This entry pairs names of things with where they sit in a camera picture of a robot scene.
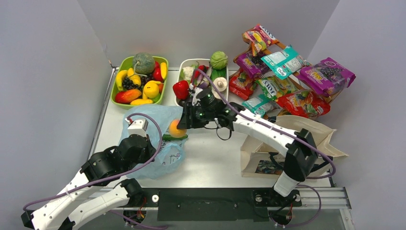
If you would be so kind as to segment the green cucumber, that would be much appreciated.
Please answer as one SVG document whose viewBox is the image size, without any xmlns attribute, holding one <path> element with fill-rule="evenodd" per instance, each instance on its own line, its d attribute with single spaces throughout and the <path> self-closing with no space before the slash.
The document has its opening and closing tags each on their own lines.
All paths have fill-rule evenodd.
<svg viewBox="0 0 406 230">
<path fill-rule="evenodd" d="M 183 135 L 181 137 L 173 137 L 170 134 L 164 134 L 162 136 L 163 141 L 176 141 L 176 140 L 184 140 L 184 139 L 187 139 L 187 138 L 188 138 L 188 135 Z"/>
</svg>

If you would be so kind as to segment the yellow banana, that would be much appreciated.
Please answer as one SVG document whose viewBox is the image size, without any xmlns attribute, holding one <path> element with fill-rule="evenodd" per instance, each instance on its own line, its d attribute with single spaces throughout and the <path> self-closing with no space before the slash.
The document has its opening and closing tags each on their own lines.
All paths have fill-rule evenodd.
<svg viewBox="0 0 406 230">
<path fill-rule="evenodd" d="M 121 70 L 116 75 L 115 83 L 116 83 L 117 89 L 119 91 L 124 91 L 123 81 L 124 81 L 124 78 L 127 77 L 127 73 L 128 73 L 128 70 Z"/>
</svg>

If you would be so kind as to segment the yellow lemon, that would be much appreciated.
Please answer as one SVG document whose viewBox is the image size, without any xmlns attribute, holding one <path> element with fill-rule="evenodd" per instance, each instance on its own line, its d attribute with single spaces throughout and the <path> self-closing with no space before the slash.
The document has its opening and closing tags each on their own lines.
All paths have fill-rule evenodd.
<svg viewBox="0 0 406 230">
<path fill-rule="evenodd" d="M 143 87 L 142 98 L 155 98 L 159 94 L 159 86 L 154 81 L 147 82 Z"/>
</svg>

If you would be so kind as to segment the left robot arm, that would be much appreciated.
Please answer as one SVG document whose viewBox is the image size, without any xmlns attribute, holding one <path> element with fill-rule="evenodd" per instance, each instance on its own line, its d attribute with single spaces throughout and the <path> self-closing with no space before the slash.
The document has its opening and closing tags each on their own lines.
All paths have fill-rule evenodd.
<svg viewBox="0 0 406 230">
<path fill-rule="evenodd" d="M 119 145 L 93 154 L 58 195 L 41 208 L 22 213 L 23 225 L 33 230 L 77 230 L 113 208 L 139 205 L 143 193 L 135 179 L 125 179 L 118 188 L 88 198 L 136 165 L 149 161 L 155 153 L 149 136 L 132 134 Z"/>
</svg>

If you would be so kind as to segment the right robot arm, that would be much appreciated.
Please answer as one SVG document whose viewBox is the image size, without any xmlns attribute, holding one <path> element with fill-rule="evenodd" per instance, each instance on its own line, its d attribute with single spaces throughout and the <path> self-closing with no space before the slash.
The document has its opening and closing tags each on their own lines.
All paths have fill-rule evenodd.
<svg viewBox="0 0 406 230">
<path fill-rule="evenodd" d="M 203 90 L 185 102 L 177 129 L 203 128 L 210 122 L 215 122 L 218 128 L 225 127 L 262 141 L 285 158 L 283 171 L 271 191 L 271 200 L 278 206 L 284 205 L 292 190 L 309 177 L 318 157 L 333 164 L 331 158 L 317 149 L 309 130 L 281 127 L 240 104 L 228 102 L 224 97 L 216 98 L 210 90 Z"/>
</svg>

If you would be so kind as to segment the orange peach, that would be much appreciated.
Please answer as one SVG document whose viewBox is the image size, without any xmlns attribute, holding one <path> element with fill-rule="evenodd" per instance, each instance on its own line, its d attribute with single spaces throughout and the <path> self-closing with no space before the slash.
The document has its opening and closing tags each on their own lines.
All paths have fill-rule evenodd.
<svg viewBox="0 0 406 230">
<path fill-rule="evenodd" d="M 170 123 L 170 125 L 168 127 L 168 132 L 173 137 L 181 137 L 183 135 L 186 135 L 186 133 L 187 133 L 186 129 L 177 128 L 177 125 L 179 124 L 179 122 L 180 122 L 179 119 L 175 119 Z"/>
</svg>

